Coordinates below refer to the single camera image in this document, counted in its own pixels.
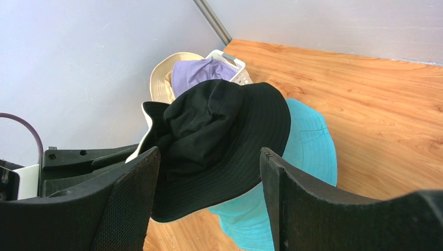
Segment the cream straw-coloured bucket hat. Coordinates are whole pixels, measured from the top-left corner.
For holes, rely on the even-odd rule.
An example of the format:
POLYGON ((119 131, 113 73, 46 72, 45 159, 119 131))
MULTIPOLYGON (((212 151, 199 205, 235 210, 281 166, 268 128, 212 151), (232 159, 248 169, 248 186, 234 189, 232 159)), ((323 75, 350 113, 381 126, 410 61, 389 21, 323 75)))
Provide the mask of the cream straw-coloured bucket hat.
POLYGON ((174 53, 161 61, 152 71, 149 90, 152 101, 171 104, 175 100, 172 89, 172 70, 180 61, 201 60, 202 56, 191 52, 174 53))

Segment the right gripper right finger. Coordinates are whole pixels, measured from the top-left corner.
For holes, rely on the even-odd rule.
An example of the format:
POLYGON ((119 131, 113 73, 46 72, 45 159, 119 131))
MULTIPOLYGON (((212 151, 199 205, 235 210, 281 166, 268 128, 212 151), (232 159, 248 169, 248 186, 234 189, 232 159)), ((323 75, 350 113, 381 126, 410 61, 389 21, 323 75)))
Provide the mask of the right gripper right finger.
POLYGON ((442 250, 442 191, 390 200, 329 185, 264 147, 260 172, 276 250, 442 250))

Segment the aluminium frame rail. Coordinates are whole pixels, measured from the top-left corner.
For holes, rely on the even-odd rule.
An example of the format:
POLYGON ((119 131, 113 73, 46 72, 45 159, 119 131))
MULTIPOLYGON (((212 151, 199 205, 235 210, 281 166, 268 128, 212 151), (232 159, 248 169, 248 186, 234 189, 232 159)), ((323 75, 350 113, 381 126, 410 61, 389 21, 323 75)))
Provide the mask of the aluminium frame rail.
POLYGON ((207 20, 214 32, 224 45, 228 45, 232 41, 232 37, 217 17, 210 4, 206 0, 193 0, 201 14, 207 20))

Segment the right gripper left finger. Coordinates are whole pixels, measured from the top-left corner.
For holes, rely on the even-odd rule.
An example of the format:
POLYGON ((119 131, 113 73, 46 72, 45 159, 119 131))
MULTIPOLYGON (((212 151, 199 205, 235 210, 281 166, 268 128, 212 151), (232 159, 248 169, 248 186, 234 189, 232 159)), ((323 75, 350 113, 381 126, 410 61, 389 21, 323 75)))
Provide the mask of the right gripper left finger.
POLYGON ((142 250, 160 151, 48 197, 1 202, 1 250, 142 250))

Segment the beige bucket hat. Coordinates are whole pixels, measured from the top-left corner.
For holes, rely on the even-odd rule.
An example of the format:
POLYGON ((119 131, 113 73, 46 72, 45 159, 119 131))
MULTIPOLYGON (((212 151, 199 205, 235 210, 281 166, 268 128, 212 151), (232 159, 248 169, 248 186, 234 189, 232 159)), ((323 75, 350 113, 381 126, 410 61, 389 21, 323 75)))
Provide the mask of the beige bucket hat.
POLYGON ((285 151, 291 115, 269 83, 201 82, 167 104, 141 105, 148 131, 135 155, 156 147, 151 218, 169 223, 237 198, 261 182, 260 151, 285 151))

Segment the white perforated plastic basket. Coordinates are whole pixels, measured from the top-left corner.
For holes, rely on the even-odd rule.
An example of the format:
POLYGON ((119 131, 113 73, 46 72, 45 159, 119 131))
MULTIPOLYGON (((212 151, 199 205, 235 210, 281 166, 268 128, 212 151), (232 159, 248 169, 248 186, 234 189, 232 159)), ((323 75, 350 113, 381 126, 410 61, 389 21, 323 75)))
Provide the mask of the white perforated plastic basket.
POLYGON ((205 59, 219 60, 232 69, 235 72, 235 75, 231 78, 231 82, 239 85, 253 84, 253 80, 246 69, 246 64, 242 60, 221 50, 213 50, 205 57, 205 59))

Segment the lavender bucket hat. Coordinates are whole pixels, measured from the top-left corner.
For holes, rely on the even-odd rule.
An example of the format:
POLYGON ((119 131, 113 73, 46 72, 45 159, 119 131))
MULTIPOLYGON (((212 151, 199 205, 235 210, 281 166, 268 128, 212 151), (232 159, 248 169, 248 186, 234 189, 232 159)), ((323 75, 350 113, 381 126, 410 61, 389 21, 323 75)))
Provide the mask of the lavender bucket hat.
POLYGON ((231 80, 236 71, 217 59, 179 61, 171 73, 171 86, 175 98, 200 82, 223 79, 231 80))

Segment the teal bucket hat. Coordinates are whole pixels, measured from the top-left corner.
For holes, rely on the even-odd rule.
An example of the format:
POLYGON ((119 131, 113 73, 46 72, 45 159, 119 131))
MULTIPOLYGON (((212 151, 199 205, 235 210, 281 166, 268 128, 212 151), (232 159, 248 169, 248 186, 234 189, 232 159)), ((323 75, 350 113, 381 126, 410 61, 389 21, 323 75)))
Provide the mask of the teal bucket hat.
MULTIPOLYGON (((286 103, 291 115, 291 129, 283 159, 336 186, 336 150, 323 115, 295 99, 287 98, 286 103)), ((218 216, 221 229, 239 248, 274 250, 262 184, 208 210, 218 216)))

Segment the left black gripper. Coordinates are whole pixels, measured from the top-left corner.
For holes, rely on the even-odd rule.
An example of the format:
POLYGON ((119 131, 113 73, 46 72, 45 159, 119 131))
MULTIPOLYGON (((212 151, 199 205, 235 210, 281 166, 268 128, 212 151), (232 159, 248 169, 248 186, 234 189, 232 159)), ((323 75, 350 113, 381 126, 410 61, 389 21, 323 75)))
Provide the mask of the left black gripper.
MULTIPOLYGON (((137 149, 137 145, 128 145, 113 149, 92 150, 47 150, 43 154, 41 168, 41 196, 50 195, 91 180, 102 174, 121 167, 137 149), (62 170, 94 170, 92 173, 80 174, 62 170)), ((21 166, 1 159, 1 201, 18 199, 20 178, 15 170, 21 166)))

